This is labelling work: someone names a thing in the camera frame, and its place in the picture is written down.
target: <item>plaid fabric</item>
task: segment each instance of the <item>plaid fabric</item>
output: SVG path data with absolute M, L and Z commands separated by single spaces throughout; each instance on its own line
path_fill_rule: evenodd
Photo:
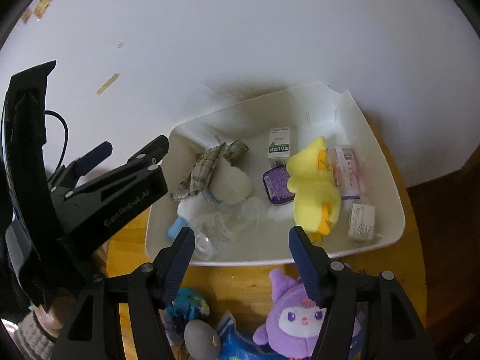
M 213 171 L 218 164 L 220 157 L 224 157 L 232 163 L 245 152 L 248 147 L 243 142 L 236 140 L 227 147 L 226 143 L 207 149 L 198 159 L 190 175 L 183 180 L 172 192 L 172 200 L 180 202 L 190 196 L 198 195 L 208 187 Z

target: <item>storage bin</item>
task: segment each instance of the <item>storage bin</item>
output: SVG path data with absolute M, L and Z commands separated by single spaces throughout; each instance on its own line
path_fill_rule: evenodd
M 354 147 L 363 184 L 357 202 L 375 206 L 376 236 L 369 242 L 347 238 L 352 201 L 342 202 L 337 225 L 325 238 L 325 250 L 331 258 L 383 248 L 395 243 L 405 228 L 405 216 L 395 182 L 362 112 L 348 91 L 337 93 L 323 83 L 266 94 L 182 123 L 172 130 L 170 150 L 162 169 L 172 191 L 191 172 L 195 156 L 219 142 L 245 142 L 250 150 L 235 166 L 246 172 L 253 183 L 253 195 L 266 197 L 262 175 L 270 166 L 267 159 L 271 128 L 290 127 L 291 153 L 295 154 L 312 140 L 324 136 L 329 146 Z M 259 266 L 292 263 L 288 234 L 294 221 L 292 203 L 269 209 L 257 231 L 242 234 L 241 241 L 229 253 L 215 261 L 200 261 L 197 266 Z M 150 210 L 145 249 L 153 259 L 171 244 L 166 237 L 177 217 L 177 204 L 165 195 Z

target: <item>purple case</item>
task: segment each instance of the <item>purple case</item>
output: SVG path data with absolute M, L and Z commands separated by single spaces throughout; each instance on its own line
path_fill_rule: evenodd
M 267 170 L 263 174 L 263 185 L 267 192 L 268 200 L 272 204 L 282 205 L 291 202 L 295 195 L 287 189 L 289 173 L 284 166 Z

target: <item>yellow plush toy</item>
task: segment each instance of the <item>yellow plush toy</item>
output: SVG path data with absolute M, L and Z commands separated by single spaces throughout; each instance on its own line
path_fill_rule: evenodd
M 322 235 L 337 224 L 342 204 L 326 149 L 325 138 L 317 138 L 286 163 L 286 186 L 295 194 L 293 219 L 303 230 Z

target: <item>white plush toy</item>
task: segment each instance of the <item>white plush toy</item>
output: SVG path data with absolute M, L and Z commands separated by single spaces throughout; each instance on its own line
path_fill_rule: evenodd
M 248 198 L 251 190 L 251 181 L 246 173 L 232 166 L 225 158 L 219 158 L 208 188 L 178 204 L 178 218 L 168 230 L 167 236 L 174 239 L 182 227 L 188 226 L 193 219 L 233 206 Z

